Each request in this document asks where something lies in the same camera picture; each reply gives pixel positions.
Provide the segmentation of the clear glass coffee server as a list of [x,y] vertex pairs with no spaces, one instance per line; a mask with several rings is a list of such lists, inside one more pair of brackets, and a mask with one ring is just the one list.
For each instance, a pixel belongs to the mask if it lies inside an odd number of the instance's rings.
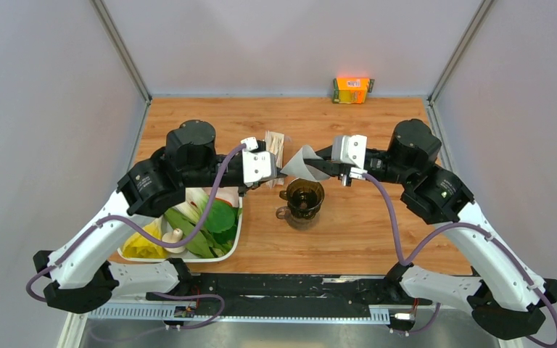
[[285,221],[291,228],[298,231],[306,231],[316,227],[321,219],[321,215],[317,214],[312,218],[296,217],[287,207],[279,207],[275,216],[279,220]]

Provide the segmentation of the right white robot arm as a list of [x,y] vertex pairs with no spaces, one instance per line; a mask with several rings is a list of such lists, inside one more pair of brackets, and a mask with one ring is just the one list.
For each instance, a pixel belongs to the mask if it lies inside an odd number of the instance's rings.
[[469,314],[487,333],[502,340],[533,339],[546,318],[556,327],[557,280],[536,274],[494,230],[473,193],[453,172],[437,164],[442,143],[417,119],[399,122],[385,150],[369,148],[365,136],[337,136],[331,146],[302,149],[307,177],[337,177],[343,186],[368,181],[403,188],[401,201],[417,217],[446,236],[470,262],[471,276],[435,273],[405,256],[397,217],[388,206],[397,264],[387,273],[384,291],[394,303],[428,299]]

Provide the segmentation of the pack of paper filters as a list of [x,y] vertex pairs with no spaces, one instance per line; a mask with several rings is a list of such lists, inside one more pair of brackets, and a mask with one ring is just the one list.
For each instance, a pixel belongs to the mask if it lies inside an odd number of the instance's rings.
[[[280,174],[281,168],[283,167],[285,135],[283,133],[267,130],[265,132],[265,142],[266,142],[266,149],[275,155],[276,167],[278,168],[277,174]],[[266,183],[266,186],[270,189],[273,188],[274,186],[283,186],[283,185],[284,185],[284,178],[279,178],[279,177]]]

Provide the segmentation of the yellow napa cabbage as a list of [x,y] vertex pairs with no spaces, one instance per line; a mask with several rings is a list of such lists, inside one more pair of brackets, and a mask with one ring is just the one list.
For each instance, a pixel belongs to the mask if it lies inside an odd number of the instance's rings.
[[[162,221],[155,219],[150,224],[143,227],[143,230],[156,239],[162,238]],[[134,233],[129,237],[120,248],[121,254],[125,258],[140,259],[165,259],[168,256],[164,247],[152,243],[144,238],[140,233]]]

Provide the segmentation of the white mushroom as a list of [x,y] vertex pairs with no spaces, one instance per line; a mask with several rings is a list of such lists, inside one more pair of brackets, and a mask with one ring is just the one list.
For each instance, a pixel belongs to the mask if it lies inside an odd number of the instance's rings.
[[[183,231],[180,228],[173,229],[172,232],[167,232],[162,236],[162,241],[168,244],[175,244],[183,238]],[[172,254],[180,254],[186,251],[185,246],[179,247],[165,247],[166,252]]]

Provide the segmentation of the dark green leaf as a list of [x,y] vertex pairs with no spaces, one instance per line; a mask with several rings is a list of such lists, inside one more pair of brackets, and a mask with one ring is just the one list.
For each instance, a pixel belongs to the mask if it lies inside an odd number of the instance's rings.
[[[194,230],[194,224],[192,224],[184,215],[182,215],[178,210],[169,209],[164,214],[165,219],[168,224],[173,229],[179,228],[183,232],[183,239],[188,237]],[[203,236],[202,232],[198,232],[196,236],[186,244],[186,249],[195,254],[196,256],[204,259],[213,258],[215,255],[207,242],[207,239]]]

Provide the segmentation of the green bok choy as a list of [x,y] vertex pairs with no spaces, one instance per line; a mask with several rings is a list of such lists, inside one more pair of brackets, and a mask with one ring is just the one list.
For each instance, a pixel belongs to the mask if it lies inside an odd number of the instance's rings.
[[215,198],[210,198],[209,188],[188,188],[186,203],[189,205],[189,219],[197,224],[209,203],[210,212],[204,221],[204,229],[211,233],[222,233],[230,229],[237,220],[239,208],[238,192],[235,188],[218,189]]

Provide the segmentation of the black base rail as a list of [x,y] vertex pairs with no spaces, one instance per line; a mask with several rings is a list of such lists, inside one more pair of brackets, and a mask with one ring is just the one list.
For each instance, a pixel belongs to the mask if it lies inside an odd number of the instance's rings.
[[200,315],[258,318],[364,318],[372,305],[415,303],[384,278],[338,275],[201,273],[169,294],[191,297]]

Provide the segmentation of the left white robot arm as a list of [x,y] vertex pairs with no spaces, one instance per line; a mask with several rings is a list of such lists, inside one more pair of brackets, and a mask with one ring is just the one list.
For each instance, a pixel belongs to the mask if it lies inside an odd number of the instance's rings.
[[118,182],[100,211],[64,246],[34,255],[36,277],[49,279],[33,298],[49,307],[83,314],[113,297],[163,293],[190,296],[193,281],[182,260],[154,264],[111,263],[110,255],[134,233],[183,203],[186,190],[237,187],[241,192],[279,176],[275,155],[256,138],[228,154],[215,150],[214,127],[188,120],[170,131],[166,145],[136,163]]

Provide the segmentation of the white rectangular tray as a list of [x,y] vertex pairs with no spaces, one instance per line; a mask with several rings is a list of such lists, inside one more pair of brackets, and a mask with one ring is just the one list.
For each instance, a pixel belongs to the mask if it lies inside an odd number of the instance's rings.
[[[241,199],[241,197],[239,197],[239,208],[237,210],[237,216],[236,216],[237,220],[234,223],[234,225],[230,229],[228,229],[226,232],[211,233],[211,232],[206,231],[204,229],[204,223],[202,224],[202,227],[201,227],[199,232],[202,232],[203,236],[207,239],[207,242],[208,242],[208,244],[209,244],[209,246],[212,250],[212,253],[215,255],[213,258],[209,258],[209,259],[200,258],[200,257],[196,256],[195,254],[189,252],[188,250],[186,250],[185,252],[180,253],[180,254],[168,253],[168,256],[165,259],[125,258],[121,254],[121,250],[120,250],[121,247],[117,250],[117,252],[125,260],[134,261],[134,262],[145,262],[145,263],[159,262],[161,260],[166,260],[167,258],[172,258],[172,257],[173,258],[181,258],[185,262],[197,262],[197,263],[201,263],[201,262],[219,262],[221,260],[225,260],[226,258],[230,257],[233,254],[233,252],[235,251],[236,245],[238,243],[238,240],[239,240],[239,234],[240,234],[241,222],[242,222],[241,203],[242,203],[242,199]],[[189,219],[189,213],[190,213],[191,208],[186,203],[186,200],[185,200],[184,203],[180,203],[180,204],[172,207],[171,209],[178,210],[192,224],[194,224],[194,227],[197,225]],[[159,218],[162,221],[162,235],[164,235],[167,232],[172,232],[173,228],[171,228],[171,226],[168,224],[167,220],[164,217],[164,214]]]

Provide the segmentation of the dark brown coffee dripper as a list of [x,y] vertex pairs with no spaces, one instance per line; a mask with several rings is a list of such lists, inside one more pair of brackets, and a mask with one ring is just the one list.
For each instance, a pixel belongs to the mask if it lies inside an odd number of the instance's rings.
[[286,203],[286,206],[276,210],[276,217],[282,220],[313,220],[325,199],[324,188],[319,182],[302,178],[294,179],[278,195]]

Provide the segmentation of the orange green carton box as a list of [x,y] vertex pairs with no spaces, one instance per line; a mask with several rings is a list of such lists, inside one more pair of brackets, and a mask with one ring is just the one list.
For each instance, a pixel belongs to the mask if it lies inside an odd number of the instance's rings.
[[363,104],[373,91],[373,78],[335,78],[331,98],[335,104]]

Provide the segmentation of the white paper coffee filter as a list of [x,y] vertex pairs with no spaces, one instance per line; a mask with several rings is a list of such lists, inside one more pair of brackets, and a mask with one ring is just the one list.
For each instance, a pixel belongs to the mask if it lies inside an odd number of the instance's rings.
[[307,165],[305,160],[321,160],[321,157],[314,152],[310,145],[304,145],[281,168],[280,173],[312,182],[321,182],[330,179],[330,175],[325,174],[311,165]]

